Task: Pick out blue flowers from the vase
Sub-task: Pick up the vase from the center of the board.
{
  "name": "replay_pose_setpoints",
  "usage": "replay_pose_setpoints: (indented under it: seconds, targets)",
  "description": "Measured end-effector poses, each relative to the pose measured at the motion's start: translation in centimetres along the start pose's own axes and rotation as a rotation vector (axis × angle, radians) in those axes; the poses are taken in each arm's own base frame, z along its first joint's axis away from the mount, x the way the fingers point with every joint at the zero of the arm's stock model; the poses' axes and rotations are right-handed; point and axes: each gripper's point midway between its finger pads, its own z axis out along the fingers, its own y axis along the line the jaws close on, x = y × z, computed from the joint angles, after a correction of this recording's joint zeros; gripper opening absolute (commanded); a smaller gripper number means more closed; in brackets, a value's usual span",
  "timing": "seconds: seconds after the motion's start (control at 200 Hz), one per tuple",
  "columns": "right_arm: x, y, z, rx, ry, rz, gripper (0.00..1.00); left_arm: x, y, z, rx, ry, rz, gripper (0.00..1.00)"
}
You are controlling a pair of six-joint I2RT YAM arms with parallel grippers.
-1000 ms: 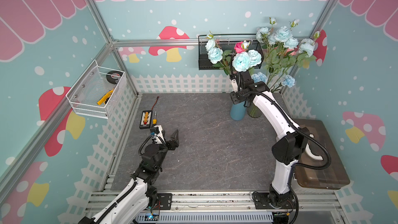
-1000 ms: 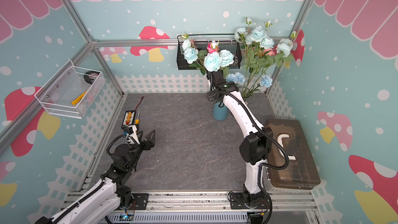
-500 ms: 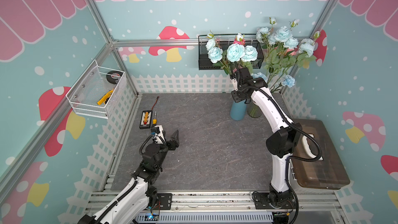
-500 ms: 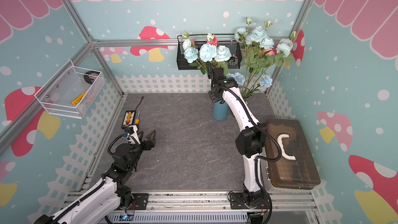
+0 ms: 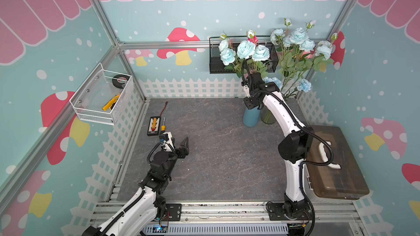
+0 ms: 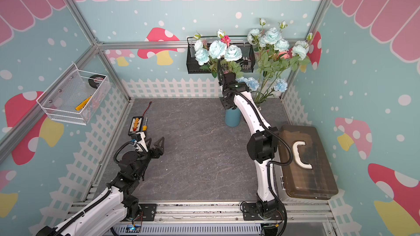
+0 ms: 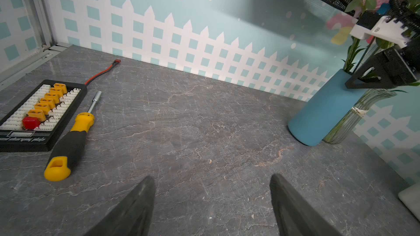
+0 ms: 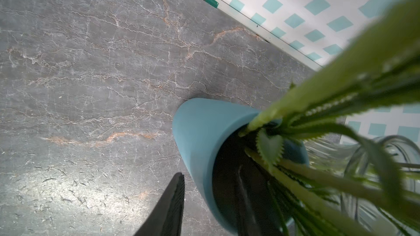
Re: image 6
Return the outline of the teal ceramic vase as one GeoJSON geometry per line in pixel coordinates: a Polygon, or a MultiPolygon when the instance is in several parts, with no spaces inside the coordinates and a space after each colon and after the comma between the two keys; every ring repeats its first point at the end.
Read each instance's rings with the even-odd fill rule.
{"type": "Polygon", "coordinates": [[[241,121],[241,111],[237,108],[230,108],[225,111],[225,124],[229,127],[237,127],[241,121]]]}

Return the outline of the light blue rose stem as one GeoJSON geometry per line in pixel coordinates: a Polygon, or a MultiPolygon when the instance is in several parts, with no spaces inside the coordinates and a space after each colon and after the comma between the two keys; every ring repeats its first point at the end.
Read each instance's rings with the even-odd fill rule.
{"type": "Polygon", "coordinates": [[[209,47],[210,52],[210,71],[217,73],[218,61],[223,72],[241,72],[241,66],[238,61],[243,58],[242,50],[236,45],[226,45],[221,42],[213,42],[209,47]]]}

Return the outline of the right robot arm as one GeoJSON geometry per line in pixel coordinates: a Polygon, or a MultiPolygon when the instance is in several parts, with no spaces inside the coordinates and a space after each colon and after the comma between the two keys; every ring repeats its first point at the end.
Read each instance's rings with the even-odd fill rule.
{"type": "Polygon", "coordinates": [[[257,170],[257,213],[263,219],[278,215],[285,223],[287,213],[274,189],[272,166],[290,165],[294,159],[292,149],[279,136],[278,128],[270,126],[263,118],[247,84],[237,82],[235,73],[225,74],[220,61],[217,62],[217,78],[222,89],[223,97],[220,100],[223,107],[239,109],[250,130],[247,151],[257,170]]]}

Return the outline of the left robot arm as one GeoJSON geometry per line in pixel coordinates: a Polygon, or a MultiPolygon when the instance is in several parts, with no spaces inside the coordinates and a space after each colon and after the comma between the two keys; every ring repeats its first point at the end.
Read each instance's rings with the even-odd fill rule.
{"type": "Polygon", "coordinates": [[[132,193],[144,180],[151,160],[164,154],[165,138],[161,137],[152,144],[144,131],[130,134],[131,140],[113,155],[120,171],[106,184],[104,191],[66,221],[53,228],[42,228],[38,236],[101,236],[120,221],[129,219],[135,222],[142,217],[144,211],[132,193]]]}

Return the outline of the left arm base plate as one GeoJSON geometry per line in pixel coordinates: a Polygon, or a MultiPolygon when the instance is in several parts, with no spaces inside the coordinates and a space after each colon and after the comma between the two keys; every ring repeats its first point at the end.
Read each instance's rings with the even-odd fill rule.
{"type": "Polygon", "coordinates": [[[141,203],[138,205],[140,209],[139,218],[137,221],[154,221],[156,215],[157,204],[145,204],[141,203]]]}

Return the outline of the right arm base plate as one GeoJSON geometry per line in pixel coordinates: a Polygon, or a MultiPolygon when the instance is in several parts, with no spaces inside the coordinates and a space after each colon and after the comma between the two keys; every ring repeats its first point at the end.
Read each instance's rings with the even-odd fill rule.
{"type": "Polygon", "coordinates": [[[283,214],[279,211],[274,211],[269,214],[261,214],[256,203],[241,202],[240,211],[242,212],[245,221],[262,221],[272,220],[283,222],[283,214]]]}

